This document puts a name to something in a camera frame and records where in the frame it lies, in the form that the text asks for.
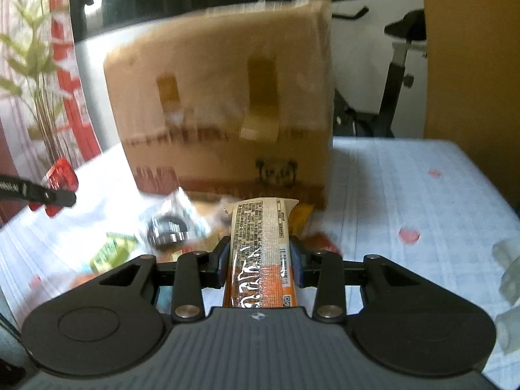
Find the wooden door panel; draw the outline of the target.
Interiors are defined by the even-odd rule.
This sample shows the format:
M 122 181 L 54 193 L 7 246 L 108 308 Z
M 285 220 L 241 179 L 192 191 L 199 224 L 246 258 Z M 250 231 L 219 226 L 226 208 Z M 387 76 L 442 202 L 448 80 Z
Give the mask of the wooden door panel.
M 519 204 L 519 0 L 424 0 L 428 138 L 459 145 Z

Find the small red snack packet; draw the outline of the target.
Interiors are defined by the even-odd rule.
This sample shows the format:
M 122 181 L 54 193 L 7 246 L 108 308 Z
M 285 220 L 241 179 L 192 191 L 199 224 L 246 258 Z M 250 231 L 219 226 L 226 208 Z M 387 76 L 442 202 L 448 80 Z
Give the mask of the small red snack packet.
M 58 201 L 65 205 L 41 204 L 29 202 L 29 210 L 35 212 L 44 208 L 48 217 L 56 216 L 63 208 L 71 208 L 77 201 L 78 177 L 67 159 L 58 159 L 47 171 L 41 185 L 58 193 Z

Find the yellow snack packet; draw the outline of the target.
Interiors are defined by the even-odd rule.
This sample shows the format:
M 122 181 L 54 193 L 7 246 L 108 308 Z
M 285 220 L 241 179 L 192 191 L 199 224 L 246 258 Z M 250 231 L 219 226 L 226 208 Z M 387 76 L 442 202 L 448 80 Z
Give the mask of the yellow snack packet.
M 314 206 L 299 202 L 289 215 L 288 231 L 290 235 L 301 237 L 307 228 L 307 223 L 312 216 Z

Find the brown cardboard box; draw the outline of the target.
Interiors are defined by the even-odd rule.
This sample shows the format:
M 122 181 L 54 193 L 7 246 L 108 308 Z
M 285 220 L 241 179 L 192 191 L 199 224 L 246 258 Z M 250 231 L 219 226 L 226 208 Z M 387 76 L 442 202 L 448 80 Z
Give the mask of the brown cardboard box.
M 331 0 L 228 5 L 162 21 L 104 61 L 137 188 L 327 203 Z

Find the green bamboo plant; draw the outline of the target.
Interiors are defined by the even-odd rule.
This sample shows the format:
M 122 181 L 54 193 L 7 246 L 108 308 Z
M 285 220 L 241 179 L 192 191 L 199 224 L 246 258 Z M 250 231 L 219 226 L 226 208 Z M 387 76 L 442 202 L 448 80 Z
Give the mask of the green bamboo plant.
M 71 156 L 66 137 L 65 104 L 72 94 L 59 89 L 51 43 L 54 10 L 49 0 L 11 0 L 15 27 L 1 33 L 6 50 L 7 72 L 1 75 L 1 92 L 21 102 L 28 112 L 26 132 L 36 145 L 36 159 L 48 169 L 60 158 Z

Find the gold nuts packet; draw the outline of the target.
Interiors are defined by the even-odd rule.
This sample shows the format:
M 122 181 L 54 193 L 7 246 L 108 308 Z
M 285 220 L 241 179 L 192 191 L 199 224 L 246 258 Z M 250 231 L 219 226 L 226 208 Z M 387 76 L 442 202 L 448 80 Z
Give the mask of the gold nuts packet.
M 91 271 L 102 274 L 122 265 L 138 245 L 138 239 L 132 235 L 109 233 L 106 241 L 91 259 Z

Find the black exercise bike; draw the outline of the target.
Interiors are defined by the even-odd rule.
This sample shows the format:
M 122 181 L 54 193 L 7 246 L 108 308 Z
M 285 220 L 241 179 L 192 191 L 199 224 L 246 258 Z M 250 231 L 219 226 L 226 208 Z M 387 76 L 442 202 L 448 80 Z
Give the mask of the black exercise bike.
M 363 6 L 334 13 L 333 133 L 337 137 L 422 138 L 427 31 L 422 9 L 384 25 Z

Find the dark cookie clear packet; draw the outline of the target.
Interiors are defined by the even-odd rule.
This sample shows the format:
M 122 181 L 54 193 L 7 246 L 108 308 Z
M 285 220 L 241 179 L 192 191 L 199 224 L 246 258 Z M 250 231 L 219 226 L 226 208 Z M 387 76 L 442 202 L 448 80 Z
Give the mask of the dark cookie clear packet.
M 156 252 L 178 252 L 215 236 L 211 224 L 182 188 L 145 209 L 139 217 L 139 237 Z

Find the orange snack bar packet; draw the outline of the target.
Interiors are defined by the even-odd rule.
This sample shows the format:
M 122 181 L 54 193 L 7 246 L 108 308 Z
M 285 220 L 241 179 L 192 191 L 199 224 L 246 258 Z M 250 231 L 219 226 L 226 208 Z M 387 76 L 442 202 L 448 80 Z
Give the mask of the orange snack bar packet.
M 234 308 L 297 306 L 289 215 L 295 199 L 261 197 L 229 204 L 231 241 L 224 305 Z

